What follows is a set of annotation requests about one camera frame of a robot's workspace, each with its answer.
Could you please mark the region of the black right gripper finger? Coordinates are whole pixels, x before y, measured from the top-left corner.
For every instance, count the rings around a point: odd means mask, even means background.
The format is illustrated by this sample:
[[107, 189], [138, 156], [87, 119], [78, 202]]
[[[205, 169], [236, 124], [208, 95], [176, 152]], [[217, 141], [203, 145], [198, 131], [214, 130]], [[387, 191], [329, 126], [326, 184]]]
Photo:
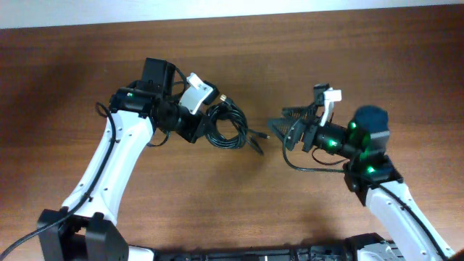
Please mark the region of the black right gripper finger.
[[271, 118], [267, 120], [267, 127], [276, 137], [286, 145], [295, 145], [301, 138], [301, 125], [290, 117]]
[[281, 113], [285, 118], [306, 118], [315, 114], [315, 105], [311, 104], [306, 107], [284, 107]]

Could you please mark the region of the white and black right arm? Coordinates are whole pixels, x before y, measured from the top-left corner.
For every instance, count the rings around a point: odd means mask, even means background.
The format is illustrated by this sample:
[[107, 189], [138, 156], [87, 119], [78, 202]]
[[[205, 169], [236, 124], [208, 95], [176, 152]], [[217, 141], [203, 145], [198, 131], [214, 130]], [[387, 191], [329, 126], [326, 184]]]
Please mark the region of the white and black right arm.
[[299, 142], [304, 151], [321, 149], [346, 159], [340, 173], [348, 189], [379, 220], [406, 260], [458, 260], [455, 252], [422, 213], [389, 156], [387, 111], [375, 106], [356, 110], [346, 127], [325, 123], [318, 106], [287, 107], [267, 121], [282, 152]]

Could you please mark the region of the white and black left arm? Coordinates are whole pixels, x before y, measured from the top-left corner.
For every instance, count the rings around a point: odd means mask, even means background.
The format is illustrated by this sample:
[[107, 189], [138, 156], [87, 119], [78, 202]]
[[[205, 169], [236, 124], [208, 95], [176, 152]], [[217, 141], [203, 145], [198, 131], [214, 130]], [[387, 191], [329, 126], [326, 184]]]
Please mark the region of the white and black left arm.
[[202, 105], [219, 91], [191, 73], [182, 75], [182, 92], [173, 93], [180, 70], [148, 58], [140, 79], [119, 88], [103, 108], [107, 124], [83, 177], [58, 211], [44, 210], [38, 224], [45, 260], [154, 260], [155, 251], [131, 246], [116, 228], [120, 203], [142, 151], [156, 130], [175, 132], [189, 143], [207, 127]]

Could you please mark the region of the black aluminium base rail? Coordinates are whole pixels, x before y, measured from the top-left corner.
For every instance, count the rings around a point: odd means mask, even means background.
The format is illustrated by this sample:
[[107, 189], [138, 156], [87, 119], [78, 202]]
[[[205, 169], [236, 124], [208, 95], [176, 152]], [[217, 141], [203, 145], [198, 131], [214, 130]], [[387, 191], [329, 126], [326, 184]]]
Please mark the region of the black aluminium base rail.
[[365, 233], [345, 239], [303, 241], [301, 244], [256, 246], [228, 249], [157, 250], [156, 261], [312, 261], [312, 260], [404, 260], [393, 242], [377, 233]]

